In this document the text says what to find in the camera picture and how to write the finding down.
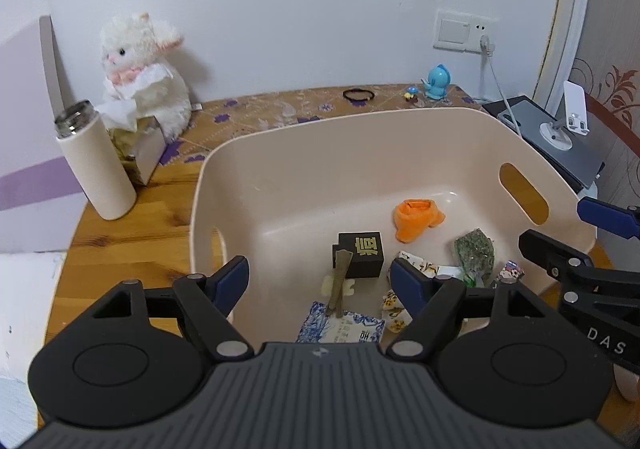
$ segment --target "transparent bottle cap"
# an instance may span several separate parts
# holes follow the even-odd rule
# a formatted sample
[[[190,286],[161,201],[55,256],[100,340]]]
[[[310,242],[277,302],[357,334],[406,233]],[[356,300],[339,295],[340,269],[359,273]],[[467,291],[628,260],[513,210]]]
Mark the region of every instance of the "transparent bottle cap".
[[[96,115],[97,112],[89,101],[80,101],[65,108],[54,121],[58,138],[65,139],[75,135],[93,121]]]

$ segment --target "white cable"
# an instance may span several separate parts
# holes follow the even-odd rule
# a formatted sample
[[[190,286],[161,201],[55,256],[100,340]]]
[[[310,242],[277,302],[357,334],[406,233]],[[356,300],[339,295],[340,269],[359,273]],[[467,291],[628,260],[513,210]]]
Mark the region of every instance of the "white cable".
[[[498,77],[495,74],[494,62],[491,59],[491,56],[494,54],[495,45],[493,45],[489,41],[489,36],[482,36],[482,38],[480,38],[480,48],[482,49],[482,51],[484,51],[484,53],[486,54],[489,60],[489,66],[491,67],[491,73],[494,75],[495,85],[498,87],[498,92],[500,92],[500,97],[502,97],[504,105],[507,107],[507,111],[509,112],[509,115],[511,117],[511,122],[513,122],[513,125],[516,128],[516,132],[518,133],[520,138],[522,138],[522,132],[520,131],[518,121],[516,120],[516,117],[513,115],[513,110],[511,109],[511,105],[509,104],[507,97],[505,97],[504,93],[502,93],[502,88],[500,88],[500,83],[498,83]]]

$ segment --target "purple stripe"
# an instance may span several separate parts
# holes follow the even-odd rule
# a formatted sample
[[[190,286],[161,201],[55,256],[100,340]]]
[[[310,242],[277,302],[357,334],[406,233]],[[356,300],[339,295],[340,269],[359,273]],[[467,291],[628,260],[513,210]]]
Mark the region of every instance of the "purple stripe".
[[[0,177],[0,211],[81,193],[63,156]]]

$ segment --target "wall outlet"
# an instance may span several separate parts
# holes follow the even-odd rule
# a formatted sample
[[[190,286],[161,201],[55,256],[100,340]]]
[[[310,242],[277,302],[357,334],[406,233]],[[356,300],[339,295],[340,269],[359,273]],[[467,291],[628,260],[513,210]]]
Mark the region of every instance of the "wall outlet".
[[[478,52],[480,38],[484,34],[492,36],[497,20],[465,14],[463,12],[438,11],[433,47],[462,52]]]

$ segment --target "blue toy figurine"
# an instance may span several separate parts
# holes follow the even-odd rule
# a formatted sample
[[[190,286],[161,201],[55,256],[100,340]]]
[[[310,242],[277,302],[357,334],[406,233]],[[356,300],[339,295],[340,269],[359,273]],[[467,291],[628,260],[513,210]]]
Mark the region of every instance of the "blue toy figurine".
[[[451,83],[451,74],[447,67],[439,64],[429,72],[427,80],[420,79],[424,85],[424,95],[435,101],[442,99],[447,94],[447,86]]]

